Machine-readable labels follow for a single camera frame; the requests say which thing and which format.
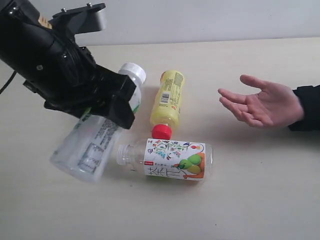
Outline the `open bare hand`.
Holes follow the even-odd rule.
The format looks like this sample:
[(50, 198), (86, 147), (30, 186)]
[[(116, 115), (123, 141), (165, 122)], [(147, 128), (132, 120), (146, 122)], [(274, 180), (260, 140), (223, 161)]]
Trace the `open bare hand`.
[(238, 121), (253, 128), (266, 129), (288, 127), (304, 118), (303, 106), (288, 86), (246, 74), (239, 80), (260, 92), (244, 95), (218, 89), (220, 103)]

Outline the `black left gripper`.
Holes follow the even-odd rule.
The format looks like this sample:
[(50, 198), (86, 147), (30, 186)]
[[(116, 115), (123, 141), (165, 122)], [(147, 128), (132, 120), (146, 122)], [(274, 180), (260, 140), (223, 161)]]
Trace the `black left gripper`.
[(75, 36), (53, 29), (28, 0), (0, 3), (0, 58), (44, 99), (46, 109), (79, 118), (89, 108), (84, 94), (129, 102), (136, 90), (131, 78), (96, 64)]

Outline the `black-sleeved forearm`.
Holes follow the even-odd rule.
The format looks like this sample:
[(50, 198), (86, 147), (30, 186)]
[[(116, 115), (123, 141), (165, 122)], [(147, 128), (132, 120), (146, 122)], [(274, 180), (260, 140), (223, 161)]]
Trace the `black-sleeved forearm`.
[(293, 132), (320, 130), (320, 86), (299, 86), (293, 90), (303, 108), (302, 120), (288, 126)]

